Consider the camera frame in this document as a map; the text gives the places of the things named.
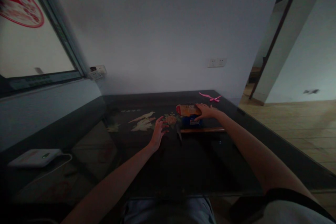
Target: red sticker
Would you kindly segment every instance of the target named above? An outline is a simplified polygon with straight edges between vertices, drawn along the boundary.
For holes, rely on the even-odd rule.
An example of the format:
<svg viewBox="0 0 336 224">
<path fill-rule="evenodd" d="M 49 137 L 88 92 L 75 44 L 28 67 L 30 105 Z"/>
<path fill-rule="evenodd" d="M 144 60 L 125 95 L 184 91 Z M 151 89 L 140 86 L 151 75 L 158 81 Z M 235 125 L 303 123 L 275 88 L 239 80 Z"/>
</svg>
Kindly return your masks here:
<svg viewBox="0 0 336 224">
<path fill-rule="evenodd" d="M 37 28 L 44 18 L 34 0 L 0 0 L 0 15 L 22 26 Z"/>
</svg>

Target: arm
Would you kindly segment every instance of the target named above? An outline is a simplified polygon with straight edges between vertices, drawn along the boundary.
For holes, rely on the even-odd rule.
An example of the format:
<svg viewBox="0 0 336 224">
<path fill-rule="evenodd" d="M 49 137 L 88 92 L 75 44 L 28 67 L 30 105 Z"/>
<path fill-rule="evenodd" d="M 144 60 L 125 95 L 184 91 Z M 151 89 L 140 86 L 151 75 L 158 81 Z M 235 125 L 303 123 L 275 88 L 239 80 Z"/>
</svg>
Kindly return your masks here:
<svg viewBox="0 0 336 224">
<path fill-rule="evenodd" d="M 208 107 L 205 104 L 198 104 L 197 106 L 202 115 L 195 120 L 216 118 L 220 122 L 252 168 L 264 193 L 272 188 L 287 188 L 316 201 L 299 178 L 250 132 L 229 118 L 225 113 L 212 108 L 212 106 Z"/>
<path fill-rule="evenodd" d="M 114 170 L 69 213 L 62 224 L 98 223 L 120 200 L 136 175 L 160 146 L 162 131 L 168 125 L 160 117 L 155 122 L 155 129 L 150 143 L 132 158 Z"/>
</svg>

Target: tiled floor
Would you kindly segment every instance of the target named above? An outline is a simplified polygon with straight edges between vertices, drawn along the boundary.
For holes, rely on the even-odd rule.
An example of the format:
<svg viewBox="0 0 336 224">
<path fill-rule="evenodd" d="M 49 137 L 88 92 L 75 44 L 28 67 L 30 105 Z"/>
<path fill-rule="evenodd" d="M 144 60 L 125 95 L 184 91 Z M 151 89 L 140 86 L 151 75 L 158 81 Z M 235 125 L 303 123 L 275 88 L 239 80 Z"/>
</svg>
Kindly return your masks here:
<svg viewBox="0 0 336 224">
<path fill-rule="evenodd" d="M 336 174 L 336 100 L 260 106 L 248 99 L 252 87 L 246 87 L 239 107 Z M 336 194 L 319 197 L 335 214 Z"/>
</svg>

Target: open door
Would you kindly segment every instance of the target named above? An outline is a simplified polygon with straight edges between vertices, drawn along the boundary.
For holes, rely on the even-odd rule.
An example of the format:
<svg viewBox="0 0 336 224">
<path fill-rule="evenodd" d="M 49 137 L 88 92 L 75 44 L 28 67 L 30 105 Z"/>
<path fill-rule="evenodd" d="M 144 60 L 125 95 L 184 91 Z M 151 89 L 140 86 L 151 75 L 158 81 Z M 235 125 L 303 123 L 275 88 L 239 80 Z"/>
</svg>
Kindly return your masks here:
<svg viewBox="0 0 336 224">
<path fill-rule="evenodd" d="M 254 74 L 256 75 L 256 82 L 255 82 L 254 87 L 251 91 L 249 99 L 252 98 L 253 93 L 256 90 L 256 87 L 259 83 L 262 72 L 264 71 L 264 68 L 267 64 L 268 58 L 270 57 L 270 54 L 271 54 L 272 49 L 275 45 L 275 42 L 276 42 L 277 37 L 280 33 L 280 30 L 282 28 L 282 25 L 285 21 L 285 18 L 287 16 L 289 8 L 291 7 L 292 2 L 293 2 L 293 0 L 276 0 L 276 2 L 275 2 L 273 12 L 272 12 L 272 15 L 271 15 L 269 23 L 268 23 L 268 27 L 267 27 L 265 37 L 264 37 L 264 39 L 261 43 L 261 46 L 259 48 L 259 51 L 258 51 L 257 57 L 256 57 L 256 61 L 259 61 L 259 64 L 262 64 L 261 68 L 258 67 L 258 66 L 253 66 L 253 68 L 252 68 L 252 72 L 254 71 Z"/>
</svg>

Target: table top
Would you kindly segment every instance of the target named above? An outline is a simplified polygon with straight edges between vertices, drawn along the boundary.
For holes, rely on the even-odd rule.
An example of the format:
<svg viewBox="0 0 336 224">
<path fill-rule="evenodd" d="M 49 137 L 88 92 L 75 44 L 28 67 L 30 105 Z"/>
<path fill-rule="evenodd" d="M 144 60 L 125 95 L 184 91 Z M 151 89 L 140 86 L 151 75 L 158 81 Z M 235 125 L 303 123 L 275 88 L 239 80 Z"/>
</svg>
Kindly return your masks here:
<svg viewBox="0 0 336 224">
<path fill-rule="evenodd" d="M 214 90 L 200 92 L 219 96 Z M 5 162 L 32 148 L 60 148 L 73 155 L 70 163 L 28 186 L 67 157 L 59 157 L 42 169 L 7 169 L 5 178 L 11 198 L 21 203 L 78 202 L 149 143 L 155 119 L 160 116 L 169 122 L 170 132 L 125 197 L 260 195 L 256 177 L 227 133 L 183 134 L 180 145 L 176 105 L 185 103 L 212 104 L 224 111 L 270 148 L 309 190 L 336 190 L 335 175 L 230 101 L 221 97 L 219 103 L 209 102 L 198 91 L 186 91 L 100 97 L 6 150 L 2 153 Z M 203 126 L 220 125 L 206 119 Z"/>
</svg>

